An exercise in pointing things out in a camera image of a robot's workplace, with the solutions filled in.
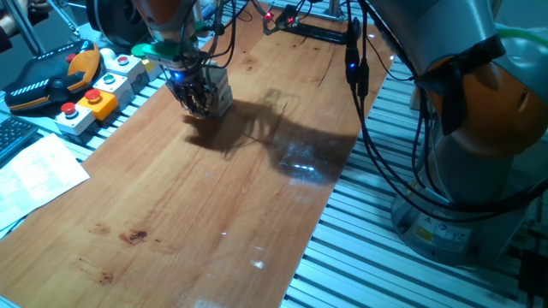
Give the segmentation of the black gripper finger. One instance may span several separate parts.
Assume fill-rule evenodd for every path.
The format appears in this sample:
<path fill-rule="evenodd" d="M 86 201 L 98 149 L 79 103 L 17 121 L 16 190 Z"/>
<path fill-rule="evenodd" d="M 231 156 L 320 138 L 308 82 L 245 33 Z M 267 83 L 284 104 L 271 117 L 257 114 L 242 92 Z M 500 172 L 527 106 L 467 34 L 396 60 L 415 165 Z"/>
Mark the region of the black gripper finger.
<path fill-rule="evenodd" d="M 209 87 L 198 86 L 194 88 L 194 100 L 196 110 L 194 114 L 199 118 L 211 116 L 211 105 L 214 94 Z"/>
<path fill-rule="evenodd" d="M 180 101 L 182 107 L 190 114 L 194 114 L 196 112 L 197 105 L 194 102 L 194 95 L 192 93 L 180 93 L 178 95 L 178 100 Z"/>

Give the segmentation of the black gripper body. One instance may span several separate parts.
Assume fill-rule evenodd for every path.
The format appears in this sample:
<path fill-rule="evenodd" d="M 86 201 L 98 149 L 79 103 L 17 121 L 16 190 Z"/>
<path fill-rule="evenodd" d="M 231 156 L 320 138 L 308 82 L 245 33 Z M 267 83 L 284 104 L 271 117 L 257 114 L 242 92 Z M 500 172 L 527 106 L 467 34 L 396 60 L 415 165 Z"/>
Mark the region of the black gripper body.
<path fill-rule="evenodd" d="M 201 66 L 190 69 L 166 68 L 168 88 L 181 101 L 206 101 L 205 79 Z"/>

